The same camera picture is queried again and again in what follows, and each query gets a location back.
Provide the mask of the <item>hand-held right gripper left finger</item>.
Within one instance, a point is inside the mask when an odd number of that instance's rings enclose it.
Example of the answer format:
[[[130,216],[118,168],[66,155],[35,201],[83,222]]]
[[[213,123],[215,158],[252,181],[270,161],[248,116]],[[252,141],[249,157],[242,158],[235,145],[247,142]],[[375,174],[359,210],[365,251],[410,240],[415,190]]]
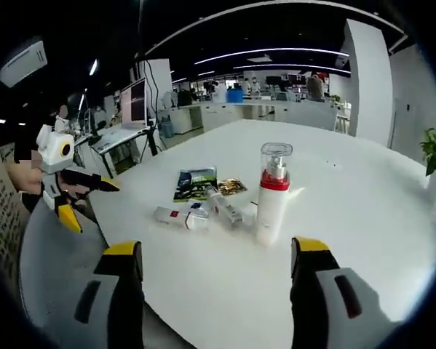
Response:
[[[143,348],[139,241],[113,244],[63,303],[64,348]]]

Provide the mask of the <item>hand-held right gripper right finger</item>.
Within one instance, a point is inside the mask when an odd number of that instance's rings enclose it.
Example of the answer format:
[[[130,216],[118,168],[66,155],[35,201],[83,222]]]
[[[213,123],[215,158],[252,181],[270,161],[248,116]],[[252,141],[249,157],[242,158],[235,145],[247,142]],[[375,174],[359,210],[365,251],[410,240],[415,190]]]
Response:
[[[399,326],[378,293],[319,240],[292,238],[291,279],[293,348],[377,348]]]

